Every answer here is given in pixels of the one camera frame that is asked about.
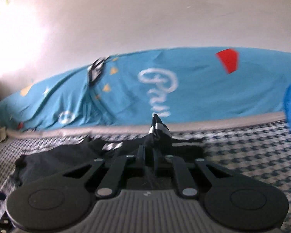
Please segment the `black t-shirt white stripes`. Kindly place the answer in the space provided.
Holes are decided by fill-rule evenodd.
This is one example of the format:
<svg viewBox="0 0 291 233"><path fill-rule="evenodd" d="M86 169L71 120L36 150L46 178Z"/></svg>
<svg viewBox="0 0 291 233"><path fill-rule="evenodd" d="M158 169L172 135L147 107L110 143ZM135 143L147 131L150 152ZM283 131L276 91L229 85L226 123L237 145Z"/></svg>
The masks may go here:
<svg viewBox="0 0 291 233"><path fill-rule="evenodd" d="M20 187L41 178L67 171L96 158L110 166L119 156L134 155L145 165L146 176L152 187L162 187L154 180L160 159L165 155L178 156L187 163L204 157L204 138L176 139L157 114L152 115L149 132L141 138L107 141L86 137L76 145L61 145L48 151L21 155L15 161L11 179Z"/></svg>

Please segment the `houndstooth blue white blanket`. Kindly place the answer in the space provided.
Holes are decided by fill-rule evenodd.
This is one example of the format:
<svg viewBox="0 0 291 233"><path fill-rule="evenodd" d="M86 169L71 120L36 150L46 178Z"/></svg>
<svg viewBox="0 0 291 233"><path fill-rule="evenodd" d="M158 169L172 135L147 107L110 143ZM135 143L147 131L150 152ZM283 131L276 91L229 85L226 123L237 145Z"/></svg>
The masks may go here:
<svg viewBox="0 0 291 233"><path fill-rule="evenodd" d="M225 130L175 133L178 139L204 142L205 157L238 173L281 189L289 201L282 230L291 232L291 131L285 121ZM0 192L14 189L10 176L21 155L48 151L60 145L79 144L87 135L9 138L0 144Z"/></svg>

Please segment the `blue cartoon print bedsheet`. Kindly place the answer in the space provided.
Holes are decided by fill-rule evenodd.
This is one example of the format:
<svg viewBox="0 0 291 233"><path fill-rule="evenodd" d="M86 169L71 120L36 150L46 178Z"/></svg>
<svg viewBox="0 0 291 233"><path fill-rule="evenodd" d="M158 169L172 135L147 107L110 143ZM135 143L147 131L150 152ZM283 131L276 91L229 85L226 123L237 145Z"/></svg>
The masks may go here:
<svg viewBox="0 0 291 233"><path fill-rule="evenodd" d="M148 50L100 58L0 101L13 130L209 121L281 111L291 53L258 48Z"/></svg>

